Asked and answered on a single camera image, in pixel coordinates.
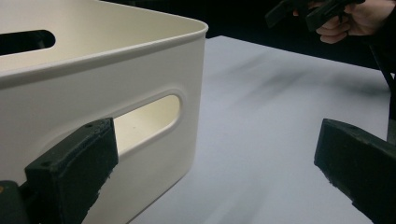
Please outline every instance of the table surface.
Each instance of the table surface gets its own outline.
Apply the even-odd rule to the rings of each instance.
[[[314,165],[321,122],[386,139],[379,71],[207,39],[191,170],[131,224],[372,223]]]

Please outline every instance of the white plastic bin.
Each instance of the white plastic bin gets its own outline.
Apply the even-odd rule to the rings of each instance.
[[[23,183],[75,129],[116,118],[120,163],[84,223],[127,223],[191,167],[207,26],[97,0],[2,1],[0,34],[33,30],[54,46],[0,56],[0,179]]]

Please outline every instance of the white table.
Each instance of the white table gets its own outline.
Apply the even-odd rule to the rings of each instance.
[[[131,224],[372,223],[314,165],[321,121],[386,139],[379,71],[208,39],[196,158]]]

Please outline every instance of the cream-colored bin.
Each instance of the cream-colored bin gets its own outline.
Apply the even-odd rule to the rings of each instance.
[[[31,30],[52,32],[56,43],[0,56],[1,180],[24,182],[29,162],[85,123],[177,99],[176,117],[132,147],[128,132],[161,122],[168,100],[115,121],[120,163],[84,223],[127,223],[191,167],[207,26],[96,0],[0,3],[0,34]]]

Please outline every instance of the human hand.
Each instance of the human hand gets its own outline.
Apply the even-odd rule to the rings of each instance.
[[[312,2],[309,7],[319,7],[321,4]],[[342,21],[334,17],[318,28],[317,33],[320,40],[328,44],[337,43],[348,35],[373,35],[384,25],[395,5],[394,0],[366,0],[362,4],[348,5]]]

